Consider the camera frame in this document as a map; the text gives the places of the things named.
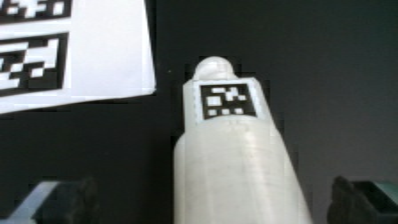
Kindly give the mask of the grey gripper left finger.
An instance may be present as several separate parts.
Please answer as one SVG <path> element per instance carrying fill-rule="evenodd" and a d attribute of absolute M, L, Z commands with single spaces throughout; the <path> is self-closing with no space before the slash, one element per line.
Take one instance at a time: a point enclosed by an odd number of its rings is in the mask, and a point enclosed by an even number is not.
<path fill-rule="evenodd" d="M 40 181 L 0 224 L 97 224 L 97 185 Z"/>

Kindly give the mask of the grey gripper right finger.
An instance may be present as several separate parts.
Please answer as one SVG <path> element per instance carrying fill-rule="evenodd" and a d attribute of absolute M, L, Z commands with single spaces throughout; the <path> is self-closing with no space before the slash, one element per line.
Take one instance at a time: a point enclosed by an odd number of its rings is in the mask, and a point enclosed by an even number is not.
<path fill-rule="evenodd" d="M 396 183 L 335 177 L 326 224 L 398 224 Z"/>

